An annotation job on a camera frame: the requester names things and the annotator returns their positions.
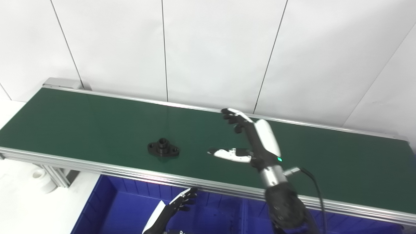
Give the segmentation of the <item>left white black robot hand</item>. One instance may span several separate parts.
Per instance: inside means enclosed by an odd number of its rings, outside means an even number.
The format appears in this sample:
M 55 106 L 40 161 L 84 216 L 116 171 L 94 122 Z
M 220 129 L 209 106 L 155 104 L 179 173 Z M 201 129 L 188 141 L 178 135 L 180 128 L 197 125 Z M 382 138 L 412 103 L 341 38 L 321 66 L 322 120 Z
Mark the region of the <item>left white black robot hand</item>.
M 165 234 L 170 219 L 178 212 L 190 210 L 189 205 L 195 204 L 197 188 L 188 188 L 179 193 L 168 204 L 160 201 L 148 219 L 143 234 Z

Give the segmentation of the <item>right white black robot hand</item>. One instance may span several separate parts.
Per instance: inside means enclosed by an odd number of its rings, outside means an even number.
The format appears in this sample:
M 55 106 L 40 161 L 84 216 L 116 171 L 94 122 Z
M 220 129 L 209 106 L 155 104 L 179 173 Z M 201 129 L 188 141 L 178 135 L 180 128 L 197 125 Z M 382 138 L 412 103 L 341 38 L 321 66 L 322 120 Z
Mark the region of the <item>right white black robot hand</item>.
M 242 111 L 232 108 L 224 108 L 221 113 L 229 124 L 235 124 L 235 133 L 245 133 L 251 148 L 210 148 L 208 154 L 234 162 L 250 163 L 259 172 L 281 164 L 277 140 L 266 120 L 258 119 L 255 122 Z

